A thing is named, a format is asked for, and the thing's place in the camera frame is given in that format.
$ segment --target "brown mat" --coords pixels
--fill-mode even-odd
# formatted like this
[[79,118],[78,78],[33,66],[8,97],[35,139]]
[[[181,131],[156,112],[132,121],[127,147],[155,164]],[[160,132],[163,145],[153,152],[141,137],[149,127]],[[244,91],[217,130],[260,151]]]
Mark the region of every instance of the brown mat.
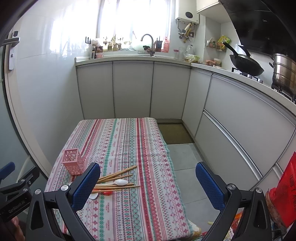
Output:
[[194,142],[182,123],[158,123],[158,128],[166,144]]

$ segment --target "striped tablecloth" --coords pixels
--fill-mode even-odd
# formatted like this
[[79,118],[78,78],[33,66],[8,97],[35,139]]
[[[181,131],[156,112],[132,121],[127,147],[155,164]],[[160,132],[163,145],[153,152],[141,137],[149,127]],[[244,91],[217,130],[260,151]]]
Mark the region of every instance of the striped tablecloth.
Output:
[[[96,240],[173,240],[192,236],[169,150],[153,118],[98,119],[79,122],[64,149],[79,148],[86,166],[99,163],[103,176],[138,165],[129,182],[138,188],[99,194],[77,214]],[[62,151],[45,191],[73,180],[61,164]],[[67,229],[56,212],[63,233]]]

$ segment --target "black frying pan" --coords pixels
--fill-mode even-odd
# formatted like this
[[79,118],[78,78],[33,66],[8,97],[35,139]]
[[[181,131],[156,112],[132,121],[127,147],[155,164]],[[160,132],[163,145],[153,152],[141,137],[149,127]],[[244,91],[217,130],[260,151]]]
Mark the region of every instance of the black frying pan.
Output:
[[233,52],[233,54],[230,55],[230,59],[239,71],[250,74],[251,76],[258,76],[264,72],[264,69],[261,68],[260,64],[250,57],[251,55],[245,46],[239,45],[246,53],[246,55],[243,55],[238,54],[228,43],[223,42],[223,44]]

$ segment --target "wooden chopstick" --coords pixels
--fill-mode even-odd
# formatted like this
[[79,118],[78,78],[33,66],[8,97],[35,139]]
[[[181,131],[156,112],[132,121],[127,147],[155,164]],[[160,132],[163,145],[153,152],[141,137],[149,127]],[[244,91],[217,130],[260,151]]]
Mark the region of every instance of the wooden chopstick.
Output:
[[[132,185],[135,185],[134,183],[128,183],[124,186],[132,186]],[[101,187],[118,187],[117,185],[114,185],[114,184],[110,184],[110,185],[100,185],[100,184],[96,184],[94,186],[95,188],[101,188]]]
[[132,174],[128,174],[128,175],[125,175],[125,176],[120,176],[120,177],[114,177],[114,178],[106,179],[103,182],[109,182],[109,181],[113,181],[113,180],[117,180],[117,179],[122,179],[122,178],[130,177],[130,176],[132,176]]
[[136,188],[138,186],[121,186],[121,187],[95,187],[93,190],[111,190],[111,189],[125,189],[125,188]]
[[120,175],[120,174],[123,174],[123,173],[126,173],[126,172],[128,172],[128,171],[130,171],[130,170],[132,170],[132,169],[135,169],[135,168],[137,168],[137,165],[136,166],[132,166],[132,167],[129,167],[129,168],[126,168],[126,169],[124,169],[124,170],[122,170],[122,171],[120,171],[120,172],[116,172],[116,173],[114,173],[114,174],[109,174],[109,175],[107,175],[107,176],[105,176],[105,177],[102,177],[102,178],[99,178],[99,182],[101,183],[101,182],[105,182],[105,180],[107,180],[107,179],[110,179],[110,178],[113,178],[113,177],[116,177],[116,176],[118,176],[118,175]]
[[121,191],[121,189],[113,189],[113,190],[93,190],[91,193],[97,193],[97,192],[114,192],[114,191]]

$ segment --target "red plastic bag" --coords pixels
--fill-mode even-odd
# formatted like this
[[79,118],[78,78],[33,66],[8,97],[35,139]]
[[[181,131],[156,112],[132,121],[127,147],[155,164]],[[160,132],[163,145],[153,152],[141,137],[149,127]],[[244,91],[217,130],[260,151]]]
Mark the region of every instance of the red plastic bag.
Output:
[[296,152],[291,157],[283,176],[276,188],[269,192],[270,199],[276,207],[286,227],[296,220]]

